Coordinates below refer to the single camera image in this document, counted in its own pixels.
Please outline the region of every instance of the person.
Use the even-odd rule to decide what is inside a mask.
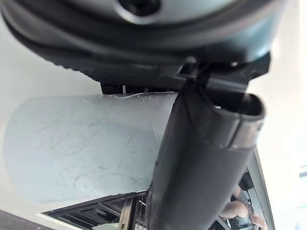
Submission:
[[[254,210],[239,185],[236,186],[233,196],[234,200],[226,204],[220,217],[229,219],[230,225],[236,229],[268,230],[265,220],[254,215]]]

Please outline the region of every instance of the black plastic housing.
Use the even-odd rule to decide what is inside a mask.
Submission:
[[[149,230],[207,229],[239,182],[263,118],[254,95],[246,94],[234,111],[231,98],[215,104],[201,86],[187,81],[155,164],[147,199]]]

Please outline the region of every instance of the scratched surface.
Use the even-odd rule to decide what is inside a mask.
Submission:
[[[146,190],[175,98],[159,93],[27,101],[5,134],[12,183],[36,202]]]

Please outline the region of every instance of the metal grille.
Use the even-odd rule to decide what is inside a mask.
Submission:
[[[138,212],[135,221],[135,230],[147,230],[145,220],[146,197],[142,195],[138,199]]]
[[[44,214],[74,225],[84,230],[92,230],[103,224],[119,223],[120,215],[126,200],[138,197],[145,202],[144,193],[116,195],[60,208]],[[141,224],[145,223],[145,206],[139,207],[138,215]]]

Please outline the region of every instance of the person's arm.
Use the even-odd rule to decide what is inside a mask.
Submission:
[[[265,220],[263,220],[262,218],[253,215],[251,217],[251,222],[255,225],[257,225],[259,228],[261,228],[261,230],[268,230],[268,226],[265,222]]]

